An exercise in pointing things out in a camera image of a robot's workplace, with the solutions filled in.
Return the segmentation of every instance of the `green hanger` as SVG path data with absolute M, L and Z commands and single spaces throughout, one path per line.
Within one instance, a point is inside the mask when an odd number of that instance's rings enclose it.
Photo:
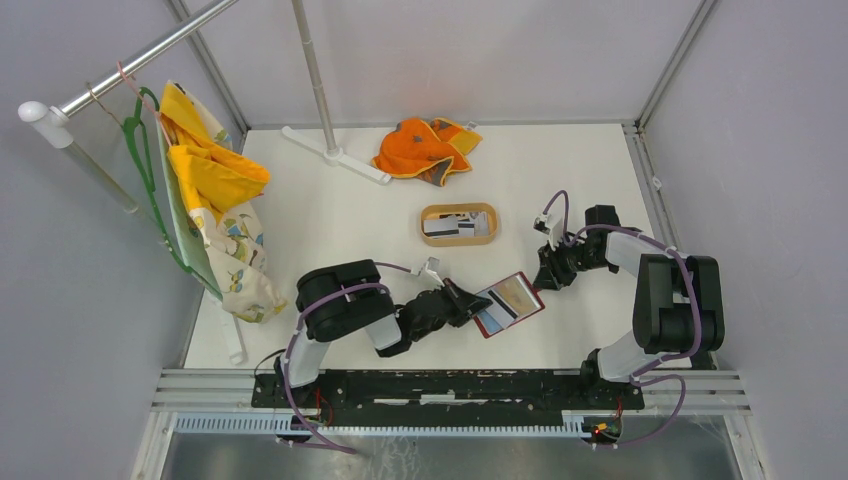
M 139 93 L 141 96 L 147 95 L 153 100 L 153 106 L 156 108 L 156 111 L 159 111 L 159 100 L 153 95 L 153 92 L 150 91 L 147 87 L 141 87 L 139 89 Z M 147 141 L 147 126 L 144 125 L 144 122 L 141 120 L 142 113 L 142 101 L 141 97 L 139 97 L 135 101 L 135 112 L 132 117 L 127 117 L 124 119 L 124 124 L 121 126 L 121 130 L 124 132 L 124 140 L 127 143 L 127 149 L 130 151 L 130 156 L 132 156 L 133 163 L 135 163 L 136 168 L 138 169 L 139 175 L 141 175 L 141 181 L 144 183 L 144 190 L 147 192 L 147 198 L 150 200 L 150 206 L 153 208 L 153 216 L 156 219 L 156 225 L 159 227 L 159 232 L 162 234 L 162 239 L 165 242 L 165 246 L 168 248 L 168 251 L 171 252 L 171 256 L 174 257 L 174 261 L 177 262 L 177 265 L 186 273 L 190 273 L 194 278 L 196 278 L 207 290 L 210 292 L 217 292 L 218 289 L 213 288 L 209 283 L 197 272 L 194 271 L 191 267 L 187 266 L 183 263 L 183 260 L 177 255 L 177 252 L 174 250 L 174 245 L 171 242 L 171 237 L 168 235 L 168 231 L 165 229 L 165 222 L 162 220 L 162 214 L 159 213 L 159 204 L 156 203 L 156 197 L 153 193 L 156 191 L 156 184 L 153 180 L 153 164 L 150 160 L 150 145 Z M 138 154 L 138 145 L 136 144 L 135 133 L 136 130 L 141 127 L 141 139 L 142 145 L 144 146 L 144 159 L 145 162 L 141 161 L 141 156 Z

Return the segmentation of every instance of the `orange towel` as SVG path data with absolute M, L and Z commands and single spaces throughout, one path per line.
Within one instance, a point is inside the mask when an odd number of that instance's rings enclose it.
M 465 158 L 483 137 L 446 118 L 408 118 L 386 135 L 374 166 L 396 178 L 418 177 L 443 187 L 448 175 L 468 172 Z

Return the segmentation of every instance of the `gray floor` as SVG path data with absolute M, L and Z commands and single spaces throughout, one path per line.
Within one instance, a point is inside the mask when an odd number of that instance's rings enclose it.
M 625 437 L 655 428 L 628 419 Z M 617 451 L 574 439 L 338 437 L 359 455 L 290 449 L 257 435 L 183 435 L 165 479 L 716 479 L 740 478 L 720 418 L 680 419 L 656 439 Z

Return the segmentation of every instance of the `yellow cloth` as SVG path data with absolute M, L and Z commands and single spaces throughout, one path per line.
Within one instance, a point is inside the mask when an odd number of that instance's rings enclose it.
M 429 123 L 408 118 L 386 135 L 373 163 L 393 177 L 417 177 L 442 187 L 448 175 L 471 170 L 465 155 L 482 139 L 446 118 Z
M 261 165 L 215 143 L 191 100 L 165 85 L 162 123 L 176 142 L 168 158 L 180 184 L 186 211 L 207 208 L 220 221 L 224 212 L 259 195 L 271 180 Z

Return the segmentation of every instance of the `tan basket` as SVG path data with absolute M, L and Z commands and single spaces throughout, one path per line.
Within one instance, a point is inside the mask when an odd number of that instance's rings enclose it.
M 440 215 L 466 212 L 486 212 L 489 217 L 489 234 L 482 237 L 464 238 L 430 238 L 424 234 L 424 220 L 439 218 Z M 418 231 L 424 243 L 431 247 L 462 247 L 469 245 L 485 245 L 495 239 L 498 233 L 498 213 L 488 203 L 455 203 L 452 205 L 430 205 L 421 211 L 421 221 Z

